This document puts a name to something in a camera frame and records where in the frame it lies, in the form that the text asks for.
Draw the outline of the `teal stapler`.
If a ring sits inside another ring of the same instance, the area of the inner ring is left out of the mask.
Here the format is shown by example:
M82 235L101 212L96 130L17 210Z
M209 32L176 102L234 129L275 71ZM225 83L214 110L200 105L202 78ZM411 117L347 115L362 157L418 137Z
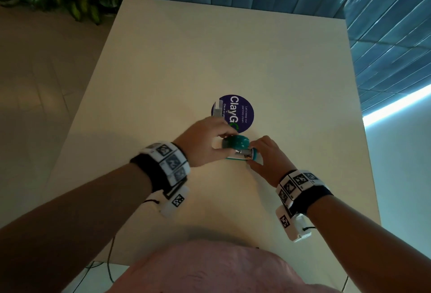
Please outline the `teal stapler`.
M250 147L250 140L242 135L227 136L222 139L221 145L223 149L234 149L234 153L230 154L226 159L234 161L256 161L258 151L256 148Z

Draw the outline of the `round purple sticker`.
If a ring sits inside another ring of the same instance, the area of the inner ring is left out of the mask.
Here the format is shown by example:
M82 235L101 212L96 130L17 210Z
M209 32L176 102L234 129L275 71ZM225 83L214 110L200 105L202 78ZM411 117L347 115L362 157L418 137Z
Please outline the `round purple sticker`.
M254 121L254 109L244 97L234 94L224 95L216 100L211 115L222 117L237 133L246 132Z

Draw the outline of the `right wristband with marker tiles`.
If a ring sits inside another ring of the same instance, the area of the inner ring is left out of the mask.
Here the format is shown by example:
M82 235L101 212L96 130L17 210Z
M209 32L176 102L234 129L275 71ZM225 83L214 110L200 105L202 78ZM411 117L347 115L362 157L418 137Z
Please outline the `right wristband with marker tiles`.
M311 236L311 230L315 227L306 223L308 208L319 199L332 195L323 181L309 170L288 172L279 182L276 194L282 205L275 214L292 242Z

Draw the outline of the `person's left hand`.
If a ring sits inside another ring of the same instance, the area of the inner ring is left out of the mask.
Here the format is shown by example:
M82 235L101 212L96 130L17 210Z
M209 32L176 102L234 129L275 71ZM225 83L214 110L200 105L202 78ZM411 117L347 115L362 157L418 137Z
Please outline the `person's left hand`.
M213 147L213 139L238 135L222 117L206 117L195 122L185 132L172 141L181 151L190 167L207 164L207 149Z

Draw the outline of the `person's right hand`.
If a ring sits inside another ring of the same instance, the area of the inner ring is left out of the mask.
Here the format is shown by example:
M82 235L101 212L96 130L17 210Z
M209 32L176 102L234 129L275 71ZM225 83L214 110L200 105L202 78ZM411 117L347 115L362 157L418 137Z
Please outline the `person's right hand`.
M266 169L267 175L260 175L272 187L278 184L291 172L298 168L283 153L277 143L269 136L263 136L257 140L250 141L250 147L256 148L262 157L262 162Z

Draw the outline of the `white light strip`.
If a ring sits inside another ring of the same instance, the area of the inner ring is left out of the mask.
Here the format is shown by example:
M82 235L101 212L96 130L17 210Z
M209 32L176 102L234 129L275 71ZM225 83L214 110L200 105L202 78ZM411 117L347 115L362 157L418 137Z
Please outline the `white light strip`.
M385 118L392 116L416 103L427 98L431 95L431 84L418 89L403 98L400 98L390 104L378 108L377 110L368 113L363 116L363 125L365 128L384 120Z

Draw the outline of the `person's left forearm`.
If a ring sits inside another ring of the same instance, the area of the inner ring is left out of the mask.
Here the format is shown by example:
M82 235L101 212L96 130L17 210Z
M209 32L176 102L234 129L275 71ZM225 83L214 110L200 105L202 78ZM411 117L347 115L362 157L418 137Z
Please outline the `person's left forearm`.
M152 192L126 164L0 229L0 293L58 293L111 241Z

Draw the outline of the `person's right forearm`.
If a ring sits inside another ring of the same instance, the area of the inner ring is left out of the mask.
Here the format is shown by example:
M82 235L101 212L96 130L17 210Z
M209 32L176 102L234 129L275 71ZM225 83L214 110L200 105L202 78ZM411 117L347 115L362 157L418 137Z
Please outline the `person's right forearm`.
M431 259L340 199L306 215L362 293L431 293Z

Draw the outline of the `left wristband with marker tiles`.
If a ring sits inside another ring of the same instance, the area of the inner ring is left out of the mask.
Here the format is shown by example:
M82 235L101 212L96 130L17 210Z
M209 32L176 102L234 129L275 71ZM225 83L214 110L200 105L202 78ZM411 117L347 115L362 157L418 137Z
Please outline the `left wristband with marker tiles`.
M186 182L191 168L186 155L176 144L161 141L148 145L130 163L149 177L152 193L162 192L165 199L159 208L162 216L169 218L184 205L190 192Z

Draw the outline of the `pink shirt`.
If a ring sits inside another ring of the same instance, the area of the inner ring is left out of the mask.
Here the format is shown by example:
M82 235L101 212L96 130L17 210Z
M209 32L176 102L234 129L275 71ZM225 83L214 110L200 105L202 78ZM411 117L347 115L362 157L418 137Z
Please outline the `pink shirt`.
M195 240L160 249L130 266L106 293L339 293L306 284L277 254Z

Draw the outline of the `wristband with marker tiles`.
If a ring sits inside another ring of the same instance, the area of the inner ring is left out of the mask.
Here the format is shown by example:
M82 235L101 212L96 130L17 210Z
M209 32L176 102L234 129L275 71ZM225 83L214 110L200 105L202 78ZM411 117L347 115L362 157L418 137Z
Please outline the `wristband with marker tiles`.
M309 170L288 172L279 182L276 194L282 205L275 214L292 242L311 236L311 230L315 227L306 223L308 208L319 199L332 195L323 181Z
M152 193L162 192L165 199L159 208L162 216L169 218L184 205L190 192L186 182L191 168L186 155L176 144L161 141L148 145L130 163L149 177Z

